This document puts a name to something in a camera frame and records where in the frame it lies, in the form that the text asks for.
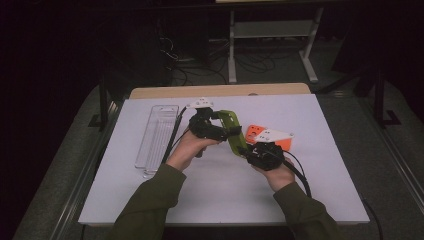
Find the plastic case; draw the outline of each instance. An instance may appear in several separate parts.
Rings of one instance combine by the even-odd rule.
[[[158,170],[171,138],[178,114],[177,105],[156,105],[150,111],[135,167],[143,170],[143,177],[151,178]]]

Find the green sleeve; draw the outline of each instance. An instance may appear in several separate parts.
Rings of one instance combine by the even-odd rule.
[[[283,210],[296,240],[345,239],[324,204],[306,196],[297,183],[280,189],[274,198]]]
[[[177,205],[185,178],[182,172],[162,164],[132,195],[107,239],[161,239],[166,214]]]

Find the person's left hand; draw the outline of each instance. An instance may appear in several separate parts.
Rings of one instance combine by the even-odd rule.
[[[207,146],[218,143],[220,142],[216,140],[198,138],[190,130],[187,130],[178,143],[177,148],[166,161],[166,164],[183,171],[198,153],[204,151]]]

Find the table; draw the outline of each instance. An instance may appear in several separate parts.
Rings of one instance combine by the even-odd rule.
[[[253,84],[135,89],[131,99],[123,105],[80,223],[112,224],[145,180],[134,164],[151,107],[185,106],[202,96],[214,102],[214,110],[234,111],[242,126],[262,124],[293,132],[291,151],[305,169],[313,197],[323,202],[340,224],[369,221],[315,95],[309,94],[304,84]],[[185,112],[180,129],[188,124],[192,111]],[[187,180],[179,204],[169,210],[168,226],[281,225],[285,222],[265,178],[244,159],[232,154],[227,142],[210,146],[184,173]]]

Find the person's right hand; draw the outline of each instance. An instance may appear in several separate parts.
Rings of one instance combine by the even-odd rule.
[[[292,161],[286,157],[286,161],[293,164]],[[268,180],[268,184],[274,192],[277,192],[281,188],[293,183],[295,181],[294,173],[287,168],[284,164],[281,164],[278,168],[269,171],[262,170],[252,165],[252,167],[262,173]]]

